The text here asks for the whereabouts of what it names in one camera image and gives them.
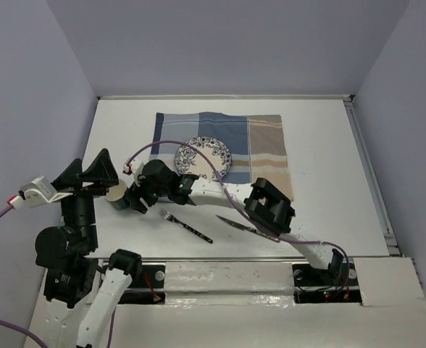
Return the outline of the paper cup green base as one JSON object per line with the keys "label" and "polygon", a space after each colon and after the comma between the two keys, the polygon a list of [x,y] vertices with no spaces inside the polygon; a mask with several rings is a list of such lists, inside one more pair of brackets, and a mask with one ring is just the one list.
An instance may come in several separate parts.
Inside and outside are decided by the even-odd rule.
{"label": "paper cup green base", "polygon": [[116,186],[109,188],[104,196],[105,201],[115,210],[126,210],[130,207],[128,198],[126,197],[127,185],[124,180],[119,179]]}

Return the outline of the silver fork patterned handle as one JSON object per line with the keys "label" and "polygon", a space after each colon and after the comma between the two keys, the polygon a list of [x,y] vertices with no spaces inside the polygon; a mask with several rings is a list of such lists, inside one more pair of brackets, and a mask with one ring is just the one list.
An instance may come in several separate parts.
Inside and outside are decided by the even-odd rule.
{"label": "silver fork patterned handle", "polygon": [[208,236],[204,235],[203,233],[197,231],[195,228],[190,227],[188,224],[180,221],[177,219],[173,214],[166,211],[165,209],[160,209],[159,214],[167,221],[174,223],[176,225],[181,226],[182,228],[186,229],[190,233],[194,234],[195,236],[198,236],[200,239],[206,241],[209,244],[213,244],[213,240],[209,238]]}

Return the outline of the blue floral ceramic plate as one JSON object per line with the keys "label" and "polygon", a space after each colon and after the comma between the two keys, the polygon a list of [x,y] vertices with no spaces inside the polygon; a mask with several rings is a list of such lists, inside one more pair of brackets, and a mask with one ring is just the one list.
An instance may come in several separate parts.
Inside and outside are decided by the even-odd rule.
{"label": "blue floral ceramic plate", "polygon": [[220,140],[197,136],[180,146],[175,153],[175,168],[181,175],[192,174],[207,180],[217,181],[228,174],[232,154]]}

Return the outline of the steak knife patterned handle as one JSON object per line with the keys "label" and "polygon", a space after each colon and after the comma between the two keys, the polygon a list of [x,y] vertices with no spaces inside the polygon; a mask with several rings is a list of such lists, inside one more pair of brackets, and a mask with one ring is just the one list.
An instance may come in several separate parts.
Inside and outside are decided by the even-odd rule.
{"label": "steak knife patterned handle", "polygon": [[259,231],[259,230],[255,229],[255,228],[248,227],[248,226],[245,226],[245,225],[243,225],[243,224],[237,223],[237,222],[235,222],[235,221],[232,221],[232,220],[230,220],[230,219],[227,219],[226,217],[222,217],[222,216],[219,216],[219,215],[216,215],[216,217],[217,217],[219,220],[221,220],[222,222],[224,222],[224,223],[228,224],[229,226],[231,226],[231,227],[233,227],[233,228],[236,228],[236,229],[238,229],[238,230],[240,230],[240,231],[247,231],[247,232],[249,232],[249,233],[252,233],[252,234],[254,234],[254,235],[260,236],[260,237],[262,237],[262,238],[265,238],[265,239],[267,239],[267,240],[273,241],[273,242],[275,242],[275,243],[280,243],[279,238],[277,238],[277,237],[275,237],[275,236],[271,236],[271,235],[269,235],[269,234],[266,234],[266,233],[264,233],[264,232],[261,232],[261,231]]}

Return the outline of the blue beige plaid cloth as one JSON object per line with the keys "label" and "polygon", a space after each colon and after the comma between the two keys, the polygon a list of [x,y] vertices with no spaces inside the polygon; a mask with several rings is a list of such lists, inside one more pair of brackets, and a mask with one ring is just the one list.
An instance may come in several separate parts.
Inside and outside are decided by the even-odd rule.
{"label": "blue beige plaid cloth", "polygon": [[281,116],[232,116],[219,112],[156,114],[154,141],[187,143],[196,137],[214,138],[229,150],[230,165],[211,160],[223,174],[224,182],[243,184],[266,178],[289,199],[294,199]]}

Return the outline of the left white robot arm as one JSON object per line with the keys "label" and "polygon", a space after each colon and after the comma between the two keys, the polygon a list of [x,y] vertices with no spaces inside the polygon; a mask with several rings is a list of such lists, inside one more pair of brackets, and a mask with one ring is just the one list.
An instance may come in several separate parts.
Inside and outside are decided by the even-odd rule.
{"label": "left white robot arm", "polygon": [[97,347],[125,290],[141,279],[141,256],[118,249],[110,259],[93,301],[88,298],[99,262],[94,199],[119,183],[109,151],[102,149],[88,169],[80,159],[52,182],[63,224],[43,229],[35,240],[36,264],[46,269],[48,347]]}

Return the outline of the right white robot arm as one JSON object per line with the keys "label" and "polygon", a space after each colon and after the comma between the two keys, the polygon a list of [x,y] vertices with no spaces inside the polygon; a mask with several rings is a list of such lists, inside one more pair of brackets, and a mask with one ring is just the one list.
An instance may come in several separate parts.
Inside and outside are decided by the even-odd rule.
{"label": "right white robot arm", "polygon": [[315,269],[320,283],[331,284],[341,276],[341,250],[325,241],[292,234],[290,224],[296,212],[291,201],[264,178],[254,183],[222,184],[194,174],[178,175],[159,159],[147,163],[133,159],[124,164],[123,173],[134,180],[126,191],[133,210],[146,213],[161,198],[178,205],[232,208],[265,236],[295,247]]}

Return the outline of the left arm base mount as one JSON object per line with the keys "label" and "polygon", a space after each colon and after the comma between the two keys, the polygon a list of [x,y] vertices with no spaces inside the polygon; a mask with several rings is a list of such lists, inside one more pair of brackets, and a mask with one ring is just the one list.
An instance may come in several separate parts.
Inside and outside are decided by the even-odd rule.
{"label": "left arm base mount", "polygon": [[141,276],[133,281],[120,298],[120,305],[162,305],[165,301],[166,267],[162,263],[145,263]]}

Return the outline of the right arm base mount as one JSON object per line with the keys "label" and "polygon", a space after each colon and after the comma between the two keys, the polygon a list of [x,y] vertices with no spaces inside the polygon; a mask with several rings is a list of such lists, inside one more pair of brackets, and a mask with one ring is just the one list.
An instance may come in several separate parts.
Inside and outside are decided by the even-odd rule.
{"label": "right arm base mount", "polygon": [[294,302],[296,304],[362,303],[356,268],[353,262],[343,264],[339,280],[322,280],[320,270],[306,263],[292,265]]}

